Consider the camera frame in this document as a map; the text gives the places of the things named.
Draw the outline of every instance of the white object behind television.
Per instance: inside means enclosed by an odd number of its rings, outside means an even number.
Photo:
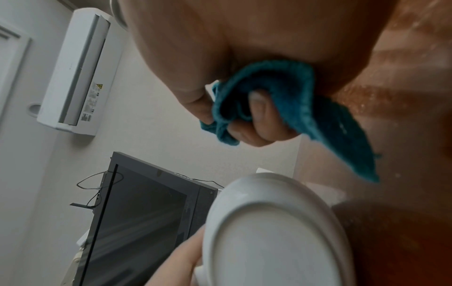
[[[95,135],[127,32],[95,9],[74,11],[38,115],[46,126]]]

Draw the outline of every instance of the hand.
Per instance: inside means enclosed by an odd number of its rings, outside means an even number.
[[[157,269],[146,286],[190,286],[193,269],[202,256],[204,227],[176,248],[168,259]]]
[[[367,65],[396,0],[120,0],[144,60],[179,102],[213,122],[205,85],[266,59],[311,64],[316,94],[330,95]],[[228,131],[254,146],[296,133],[269,95],[250,96],[253,122]]]

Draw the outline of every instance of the teal rag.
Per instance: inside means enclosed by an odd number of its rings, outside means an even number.
[[[216,134],[223,143],[238,145],[239,141],[227,132],[228,124],[235,119],[251,122],[248,94],[266,90],[288,126],[322,142],[356,174],[378,182],[375,155],[366,134],[345,106],[314,96],[314,83],[314,71],[305,63],[274,60],[248,65],[228,81],[214,85],[215,122],[201,122],[201,128]]]

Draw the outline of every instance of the white mug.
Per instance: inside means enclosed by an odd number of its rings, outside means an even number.
[[[353,257],[331,209],[274,173],[238,179],[207,216],[200,286],[355,286]]]

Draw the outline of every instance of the cleaning cloth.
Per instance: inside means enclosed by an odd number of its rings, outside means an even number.
[[[248,94],[266,90],[285,124],[323,143],[356,174],[378,182],[375,155],[366,134],[345,106],[314,96],[314,83],[312,67],[302,62],[273,60],[248,65],[213,86],[215,121],[210,125],[201,122],[201,128],[215,133],[223,143],[238,145],[227,132],[228,124],[235,119],[251,122]]]

